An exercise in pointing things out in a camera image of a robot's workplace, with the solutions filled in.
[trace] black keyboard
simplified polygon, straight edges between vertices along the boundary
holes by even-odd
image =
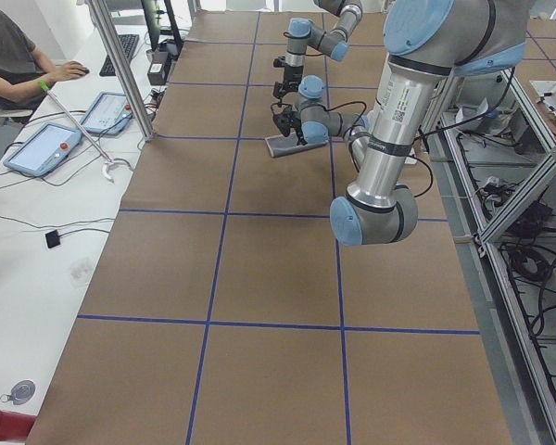
[[[119,34],[121,47],[123,48],[123,54],[126,55],[128,61],[132,60],[133,52],[138,46],[138,41],[140,40],[140,35],[138,34]],[[113,68],[113,63],[111,63],[111,58],[107,56],[105,62],[103,62],[103,67],[99,71],[99,76],[115,76],[115,68]]]

